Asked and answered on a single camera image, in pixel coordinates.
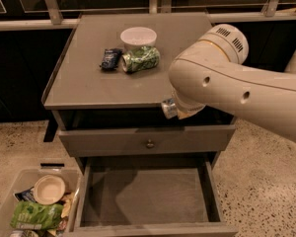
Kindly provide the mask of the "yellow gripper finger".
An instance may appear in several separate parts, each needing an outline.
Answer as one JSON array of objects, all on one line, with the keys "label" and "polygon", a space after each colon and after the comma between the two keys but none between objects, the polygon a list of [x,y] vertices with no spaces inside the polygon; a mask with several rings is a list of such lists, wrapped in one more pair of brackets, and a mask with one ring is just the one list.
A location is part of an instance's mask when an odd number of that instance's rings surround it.
[{"label": "yellow gripper finger", "polygon": [[198,112],[182,112],[178,110],[178,119],[187,119],[194,115],[196,115]]}]

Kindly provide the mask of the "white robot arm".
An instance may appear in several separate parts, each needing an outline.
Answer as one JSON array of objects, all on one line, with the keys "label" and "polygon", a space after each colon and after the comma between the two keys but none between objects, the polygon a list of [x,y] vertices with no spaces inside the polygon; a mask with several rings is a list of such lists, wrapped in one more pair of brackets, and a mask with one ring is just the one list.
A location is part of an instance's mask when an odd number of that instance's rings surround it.
[{"label": "white robot arm", "polygon": [[209,106],[296,142],[296,74],[245,66],[249,45],[235,27],[213,27],[169,68],[178,109]]}]

